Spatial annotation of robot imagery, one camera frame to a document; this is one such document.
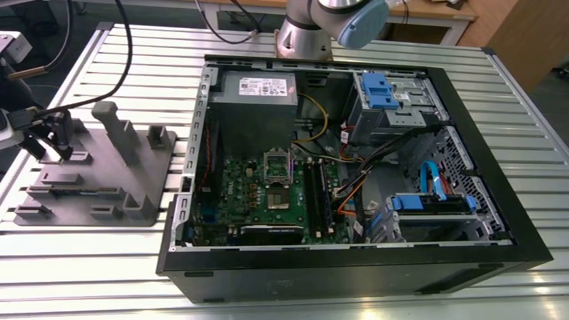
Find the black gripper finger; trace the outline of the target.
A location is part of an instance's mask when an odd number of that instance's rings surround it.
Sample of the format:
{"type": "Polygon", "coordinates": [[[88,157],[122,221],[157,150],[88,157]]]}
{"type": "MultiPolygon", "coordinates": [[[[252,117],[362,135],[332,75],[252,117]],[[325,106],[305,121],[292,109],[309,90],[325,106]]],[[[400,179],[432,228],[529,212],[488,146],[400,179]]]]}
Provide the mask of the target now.
{"type": "Polygon", "coordinates": [[[61,131],[56,134],[54,140],[56,140],[54,144],[56,144],[57,152],[61,156],[61,159],[66,161],[69,160],[73,154],[73,148],[70,146],[72,134],[61,131]]]}
{"type": "Polygon", "coordinates": [[[37,142],[34,136],[32,134],[24,132],[22,134],[24,140],[21,142],[21,148],[32,155],[36,159],[41,159],[44,157],[44,147],[37,142]]]}

